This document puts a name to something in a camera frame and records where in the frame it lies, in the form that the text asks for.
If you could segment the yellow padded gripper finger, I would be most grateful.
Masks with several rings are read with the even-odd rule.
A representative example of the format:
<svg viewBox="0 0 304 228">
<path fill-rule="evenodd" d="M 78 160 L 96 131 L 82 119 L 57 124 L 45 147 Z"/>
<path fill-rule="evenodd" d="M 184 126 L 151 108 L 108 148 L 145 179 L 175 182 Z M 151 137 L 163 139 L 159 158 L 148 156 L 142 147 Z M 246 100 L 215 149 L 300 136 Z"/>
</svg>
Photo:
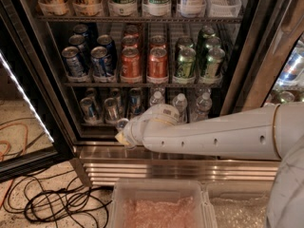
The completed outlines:
<svg viewBox="0 0 304 228">
<path fill-rule="evenodd" d="M 129 142 L 127 141 L 127 139 L 124 137 L 124 133 L 121 131 L 119 132 L 116 136 L 115 139 L 123 145 L 129 145 Z"/>
</svg>

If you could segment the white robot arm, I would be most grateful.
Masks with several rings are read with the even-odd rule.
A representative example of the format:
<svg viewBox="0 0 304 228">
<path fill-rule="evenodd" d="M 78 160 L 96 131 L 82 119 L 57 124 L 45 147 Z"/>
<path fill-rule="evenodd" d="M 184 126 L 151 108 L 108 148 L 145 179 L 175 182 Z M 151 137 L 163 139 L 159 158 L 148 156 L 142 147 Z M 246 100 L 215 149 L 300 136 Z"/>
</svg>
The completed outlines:
<svg viewBox="0 0 304 228">
<path fill-rule="evenodd" d="M 161 153 L 279 162 L 265 228 L 304 228 L 304 104 L 275 104 L 179 124 L 170 104 L 156 104 L 116 135 L 126 146 Z"/>
</svg>

